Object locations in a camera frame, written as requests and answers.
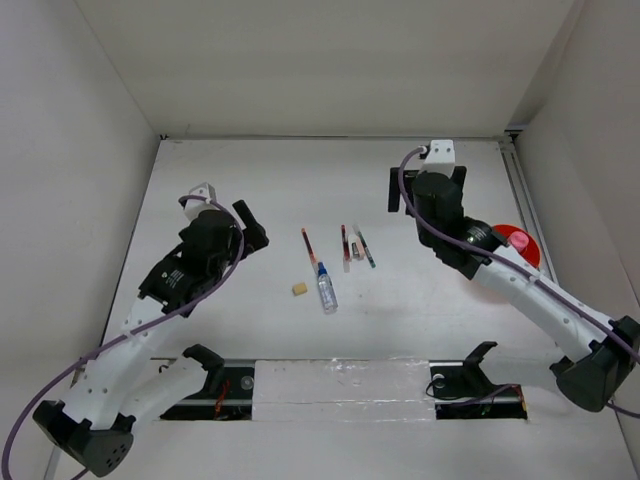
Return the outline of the blue spray bottle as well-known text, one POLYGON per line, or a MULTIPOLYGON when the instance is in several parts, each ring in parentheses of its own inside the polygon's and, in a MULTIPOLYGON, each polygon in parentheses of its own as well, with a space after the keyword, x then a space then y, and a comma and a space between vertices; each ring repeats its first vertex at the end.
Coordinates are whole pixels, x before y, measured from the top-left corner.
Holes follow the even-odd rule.
POLYGON ((318 263, 317 285, 321 304, 325 314, 332 314, 338 309, 338 301, 332 280, 323 262, 318 263))

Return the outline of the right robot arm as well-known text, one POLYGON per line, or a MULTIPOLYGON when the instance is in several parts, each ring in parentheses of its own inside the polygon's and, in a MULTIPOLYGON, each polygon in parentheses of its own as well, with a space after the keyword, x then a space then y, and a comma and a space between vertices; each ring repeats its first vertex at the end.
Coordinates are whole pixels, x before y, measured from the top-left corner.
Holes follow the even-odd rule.
POLYGON ((462 206, 466 170, 451 175, 390 171, 388 209, 404 209, 419 242, 467 280, 499 293, 545 332, 563 353, 550 367, 560 392, 580 408, 599 412, 639 362, 639 323, 587 307, 527 262, 487 223, 462 206))

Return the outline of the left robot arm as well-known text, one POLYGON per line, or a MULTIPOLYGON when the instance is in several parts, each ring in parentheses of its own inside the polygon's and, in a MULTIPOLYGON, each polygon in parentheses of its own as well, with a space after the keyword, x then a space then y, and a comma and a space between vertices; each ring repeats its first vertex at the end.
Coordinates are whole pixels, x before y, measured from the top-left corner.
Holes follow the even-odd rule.
POLYGON ((137 380, 195 307, 240 261, 269 244, 243 200, 226 210, 189 194, 180 204, 189 223, 140 284, 121 334, 81 362, 81 375, 60 399, 42 400, 33 412, 47 438, 98 478, 119 467, 143 425, 188 395, 220 390, 224 360, 200 344, 186 348, 158 377, 137 380))

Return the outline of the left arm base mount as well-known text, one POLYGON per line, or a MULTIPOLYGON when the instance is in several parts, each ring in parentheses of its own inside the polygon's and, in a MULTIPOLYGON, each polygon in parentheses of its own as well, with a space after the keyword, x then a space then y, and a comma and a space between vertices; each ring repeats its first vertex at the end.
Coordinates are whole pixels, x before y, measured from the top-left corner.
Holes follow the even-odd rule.
POLYGON ((209 373, 202 388, 164 412, 164 421, 250 421, 255 387, 255 360, 225 361, 220 373, 209 373))

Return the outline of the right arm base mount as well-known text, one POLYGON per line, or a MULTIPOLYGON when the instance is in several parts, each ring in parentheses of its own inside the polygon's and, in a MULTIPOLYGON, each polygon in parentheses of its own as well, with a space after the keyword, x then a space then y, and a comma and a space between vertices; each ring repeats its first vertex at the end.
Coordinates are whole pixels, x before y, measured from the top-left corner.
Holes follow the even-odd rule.
POLYGON ((522 387, 495 384, 481 368, 497 345, 485 341, 462 360, 429 361, 425 394, 434 400, 437 420, 528 419, 522 387))

